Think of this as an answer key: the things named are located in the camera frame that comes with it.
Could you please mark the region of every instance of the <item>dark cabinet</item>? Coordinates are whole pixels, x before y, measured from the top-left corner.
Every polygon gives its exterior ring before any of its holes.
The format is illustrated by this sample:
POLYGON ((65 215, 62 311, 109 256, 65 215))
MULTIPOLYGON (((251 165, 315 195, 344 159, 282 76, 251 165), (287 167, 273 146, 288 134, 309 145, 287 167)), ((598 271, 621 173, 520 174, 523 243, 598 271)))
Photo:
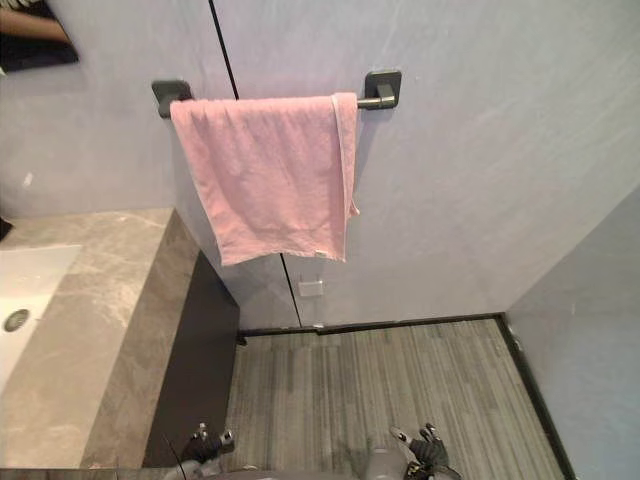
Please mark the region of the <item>dark cabinet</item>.
POLYGON ((207 258, 196 261, 151 425, 143 467, 176 464, 200 422, 225 426, 239 308, 207 258))

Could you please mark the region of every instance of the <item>floor trim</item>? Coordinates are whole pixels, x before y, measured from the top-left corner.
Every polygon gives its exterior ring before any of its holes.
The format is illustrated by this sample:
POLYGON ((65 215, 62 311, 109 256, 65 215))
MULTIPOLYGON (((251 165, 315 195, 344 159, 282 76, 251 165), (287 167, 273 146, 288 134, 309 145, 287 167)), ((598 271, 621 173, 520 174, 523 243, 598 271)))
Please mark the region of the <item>floor trim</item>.
POLYGON ((260 337, 263 335, 288 335, 292 333, 317 333, 318 335, 333 335, 336 333, 358 332, 361 330, 379 330, 381 328, 408 327, 411 325, 433 325, 438 323, 467 322, 471 320, 489 320, 502 315, 501 312, 482 313, 479 315, 458 315, 454 317, 419 318, 415 320, 401 320, 399 322, 370 322, 348 323, 345 325, 328 325, 326 327, 291 327, 291 328, 255 328, 240 330, 239 336, 260 337))
POLYGON ((560 466, 560 470, 567 480, 576 480, 576 474, 573 470, 569 457, 567 455, 560 435, 553 424, 553 419, 544 401, 542 392, 533 376, 529 362, 521 350, 518 341, 509 329, 509 321, 505 312, 483 313, 479 315, 460 315, 453 317, 424 318, 416 320, 402 320, 399 322, 373 322, 373 323, 352 323, 347 325, 335 325, 327 327, 292 327, 292 328, 257 328, 251 330, 241 330, 238 332, 238 338, 244 337, 260 337, 265 335, 288 335, 295 333, 316 333, 317 335, 333 335, 337 333, 357 332, 362 330, 378 330, 382 328, 407 327, 412 325, 435 325, 439 323, 467 322, 472 320, 489 320, 494 319, 500 329, 502 338, 507 344, 511 358, 518 369, 518 373, 522 378, 527 394, 531 399, 536 415, 540 420, 542 429, 549 441, 551 450, 560 466))
POLYGON ((553 419, 551 418, 551 414, 549 413, 547 404, 544 401, 544 397, 542 396, 540 387, 538 387, 538 383, 533 376, 533 372, 531 371, 531 367, 529 366, 527 357, 522 350, 519 342, 511 333, 511 329, 509 328, 509 320, 506 313, 500 313, 496 315, 495 320, 498 324, 498 328, 500 329, 500 333, 502 334, 502 338, 509 348, 509 353, 511 354, 513 363, 515 363, 516 368, 518 369, 518 373, 520 374, 520 378, 522 378, 522 383, 524 384, 524 387, 527 390, 527 394, 531 399, 533 408, 535 409, 536 415, 540 420, 542 429, 547 436, 547 440, 549 441, 551 450, 553 451, 553 454, 558 461, 558 465, 560 466, 560 470, 562 471, 564 478, 566 478, 567 480, 576 480, 577 477, 573 470, 571 462, 569 461, 569 456, 564 449, 564 445, 562 445, 562 440, 560 440, 560 435, 558 434, 558 430, 556 430, 556 427, 553 423, 553 419))

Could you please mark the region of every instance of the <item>towel bar bracket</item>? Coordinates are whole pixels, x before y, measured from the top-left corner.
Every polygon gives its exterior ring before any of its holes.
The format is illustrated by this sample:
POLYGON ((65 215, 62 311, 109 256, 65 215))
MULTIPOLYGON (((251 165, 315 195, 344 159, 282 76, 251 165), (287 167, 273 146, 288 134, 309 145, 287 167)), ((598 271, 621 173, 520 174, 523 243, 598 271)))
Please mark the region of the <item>towel bar bracket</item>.
POLYGON ((174 100, 193 98, 191 87, 184 80, 154 80, 151 89, 158 100, 158 113, 161 118, 171 117, 169 105, 174 100))
MULTIPOLYGON (((382 70, 369 72, 364 79, 364 96, 358 99, 358 108, 365 110, 386 110, 395 108, 400 99, 400 70, 382 70)), ((158 100, 158 113, 161 118, 170 118, 169 105, 174 100, 193 98, 191 87, 184 80, 155 80, 151 89, 158 100)))
POLYGON ((395 108, 400 100, 400 70, 369 72, 364 78, 364 96, 358 100, 358 108, 385 110, 395 108))

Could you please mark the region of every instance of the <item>white sink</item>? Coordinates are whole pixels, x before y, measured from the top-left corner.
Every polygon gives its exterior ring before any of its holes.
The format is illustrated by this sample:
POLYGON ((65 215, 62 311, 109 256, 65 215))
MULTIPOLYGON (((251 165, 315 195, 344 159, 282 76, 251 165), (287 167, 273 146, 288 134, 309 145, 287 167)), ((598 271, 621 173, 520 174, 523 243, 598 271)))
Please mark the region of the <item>white sink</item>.
POLYGON ((0 250, 0 394, 60 280, 81 248, 72 245, 0 250), (22 315, 27 317, 26 321, 8 332, 6 320, 23 309, 29 312, 28 316, 22 315))

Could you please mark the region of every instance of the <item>mirror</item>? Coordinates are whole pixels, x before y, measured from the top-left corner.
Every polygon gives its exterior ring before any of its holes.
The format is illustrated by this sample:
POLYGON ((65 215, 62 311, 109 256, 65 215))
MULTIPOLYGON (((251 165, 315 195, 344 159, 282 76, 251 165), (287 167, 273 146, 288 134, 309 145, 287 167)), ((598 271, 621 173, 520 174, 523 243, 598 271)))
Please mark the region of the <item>mirror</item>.
POLYGON ((78 61, 45 0, 0 0, 0 73, 78 61))

